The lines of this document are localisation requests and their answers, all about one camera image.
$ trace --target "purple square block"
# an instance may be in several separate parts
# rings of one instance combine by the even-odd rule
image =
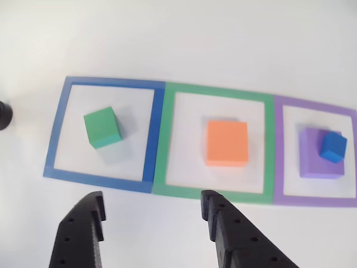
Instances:
[[[305,128],[300,132],[300,176],[303,178],[337,179],[345,175],[344,161],[333,163],[320,156],[321,144],[331,131]]]

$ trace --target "white table surface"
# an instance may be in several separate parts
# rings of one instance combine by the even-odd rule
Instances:
[[[48,267],[57,226],[102,190],[104,268],[217,267],[198,200],[42,177],[67,75],[164,80],[357,107],[354,0],[0,1],[0,267]],[[300,268],[357,265],[357,209],[237,207]]]

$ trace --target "cube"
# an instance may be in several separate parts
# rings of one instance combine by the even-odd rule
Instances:
[[[333,163],[341,162],[345,158],[347,139],[341,134],[329,132],[322,142],[321,157]]]
[[[86,114],[84,122],[89,143],[95,149],[122,140],[112,107]]]
[[[302,178],[337,179],[345,174],[343,161],[336,164],[320,156],[322,142],[329,132],[311,127],[300,132],[300,176]]]
[[[207,126],[207,166],[244,166],[248,163],[245,122],[211,120]]]

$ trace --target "blue square frame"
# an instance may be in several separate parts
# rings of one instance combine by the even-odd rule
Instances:
[[[54,168],[62,123],[66,113],[67,102],[71,93],[72,85],[96,85],[101,87],[141,88],[154,90],[142,181],[115,179]],[[165,85],[165,82],[149,80],[67,76],[57,108],[54,126],[52,128],[49,150],[47,152],[46,164],[44,168],[44,176],[76,183],[151,193],[155,174],[157,144],[160,132]]]

